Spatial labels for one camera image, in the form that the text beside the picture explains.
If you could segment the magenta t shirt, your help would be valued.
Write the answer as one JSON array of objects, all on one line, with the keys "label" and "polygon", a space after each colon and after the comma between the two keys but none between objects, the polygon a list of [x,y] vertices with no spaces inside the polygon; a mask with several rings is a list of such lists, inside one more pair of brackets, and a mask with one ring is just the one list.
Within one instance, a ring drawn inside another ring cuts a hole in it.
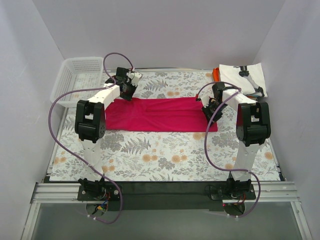
[{"label": "magenta t shirt", "polygon": [[202,103],[193,97],[116,99],[105,110],[107,130],[131,132],[205,132]]}]

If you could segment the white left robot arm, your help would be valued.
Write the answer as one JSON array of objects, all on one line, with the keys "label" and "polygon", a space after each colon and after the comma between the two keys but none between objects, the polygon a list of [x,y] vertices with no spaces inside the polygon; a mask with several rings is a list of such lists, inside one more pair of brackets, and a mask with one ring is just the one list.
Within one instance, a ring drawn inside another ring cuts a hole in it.
[{"label": "white left robot arm", "polygon": [[134,70],[118,67],[113,79],[109,78],[104,88],[87,100],[79,100],[76,105],[75,133],[84,150],[87,170],[78,181],[85,197],[93,200],[106,198],[106,182],[103,178],[101,141],[106,132],[106,108],[121,97],[130,101],[142,74]]}]

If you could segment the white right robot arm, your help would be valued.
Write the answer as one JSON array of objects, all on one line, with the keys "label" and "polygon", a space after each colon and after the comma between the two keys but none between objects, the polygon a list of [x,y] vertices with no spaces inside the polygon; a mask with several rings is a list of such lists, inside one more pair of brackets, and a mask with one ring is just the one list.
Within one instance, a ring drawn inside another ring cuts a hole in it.
[{"label": "white right robot arm", "polygon": [[202,112],[211,127],[223,116],[223,109],[231,107],[237,113],[235,132],[239,141],[236,161],[229,176],[213,191],[213,197],[220,200],[253,197],[252,167],[261,145],[271,135],[269,105],[257,102],[242,93],[240,87],[223,81],[212,82],[213,97],[195,97],[202,103]]}]

